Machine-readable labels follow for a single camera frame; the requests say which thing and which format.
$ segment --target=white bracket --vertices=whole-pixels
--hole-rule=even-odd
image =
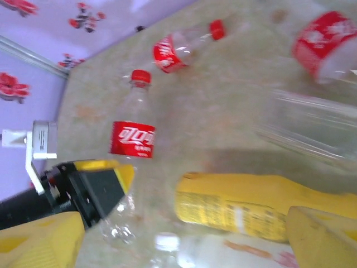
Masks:
[[[3,147],[26,148],[26,171],[37,193],[43,194],[45,191],[32,160],[57,158],[56,123],[34,121],[32,131],[3,130],[1,145]]]

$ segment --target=red bottle cap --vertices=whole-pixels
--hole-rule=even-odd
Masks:
[[[210,23],[210,32],[213,40],[217,41],[226,36],[225,27],[222,20],[215,20]]]
[[[151,74],[148,71],[144,71],[144,70],[133,70],[132,80],[150,83]]]

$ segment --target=bottle neck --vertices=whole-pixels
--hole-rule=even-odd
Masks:
[[[166,265],[169,265],[170,263],[177,262],[176,255],[177,255],[177,251],[162,251],[157,249],[153,257],[154,259],[161,260],[164,263],[166,263]]]
[[[142,81],[131,81],[130,94],[146,95],[149,91],[150,84]]]

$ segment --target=table surface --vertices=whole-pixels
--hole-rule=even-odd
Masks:
[[[129,91],[118,70],[173,30],[232,12],[242,18],[235,34],[212,44],[191,67],[152,82],[149,94],[159,121],[154,165],[166,182],[167,202],[172,204],[175,184],[188,171],[279,174],[326,192],[357,193],[355,175],[267,143],[254,133],[273,89],[346,103],[353,99],[336,92],[341,85],[314,87],[284,42],[249,16],[244,0],[199,1],[75,68],[59,117],[59,158],[48,165],[109,157],[111,122]],[[93,228],[85,236],[77,267],[121,267],[124,258]]]

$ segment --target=coca-cola bottle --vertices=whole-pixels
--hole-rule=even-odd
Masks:
[[[287,41],[294,58],[324,84],[357,83],[357,24],[316,0],[254,0],[253,12]]]
[[[150,168],[155,141],[155,118],[148,99],[151,75],[134,70],[131,91],[118,109],[113,122],[110,153],[121,164],[131,164],[135,176],[128,194],[102,221],[102,234],[115,246],[117,241],[132,243],[144,232],[145,206],[150,195]]]
[[[175,31],[129,61],[128,66],[121,69],[121,76],[129,78],[130,70],[136,68],[149,71],[152,75],[173,73],[191,65],[204,48],[232,33],[241,24],[239,17],[234,14],[223,20]]]

